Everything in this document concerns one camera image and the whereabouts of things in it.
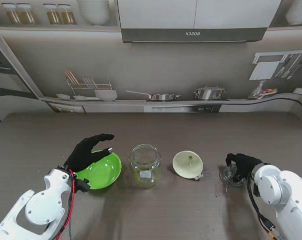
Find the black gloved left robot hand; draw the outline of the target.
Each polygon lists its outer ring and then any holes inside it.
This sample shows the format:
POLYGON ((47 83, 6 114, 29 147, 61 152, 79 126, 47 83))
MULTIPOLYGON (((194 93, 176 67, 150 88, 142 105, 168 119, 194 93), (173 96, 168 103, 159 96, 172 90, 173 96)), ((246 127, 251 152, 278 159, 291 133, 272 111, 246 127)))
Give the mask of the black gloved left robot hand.
POLYGON ((113 152, 113 148, 106 148, 98 152, 92 152, 94 146, 99 142, 114 139, 113 134, 98 134, 83 139, 76 145, 71 155, 68 157, 63 167, 78 173, 93 163, 96 163, 113 152))

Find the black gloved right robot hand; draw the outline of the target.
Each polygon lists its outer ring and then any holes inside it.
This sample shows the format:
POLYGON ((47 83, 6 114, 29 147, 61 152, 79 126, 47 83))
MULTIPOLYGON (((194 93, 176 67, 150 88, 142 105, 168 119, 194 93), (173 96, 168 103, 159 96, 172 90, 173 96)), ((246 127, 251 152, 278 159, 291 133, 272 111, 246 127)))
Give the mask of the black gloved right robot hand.
POLYGON ((238 183, 242 179, 246 179, 256 165, 262 164, 263 162, 258 158, 242 153, 229 153, 226 157, 226 164, 229 166, 232 163, 235 163, 237 167, 236 173, 232 177, 232 181, 238 183))

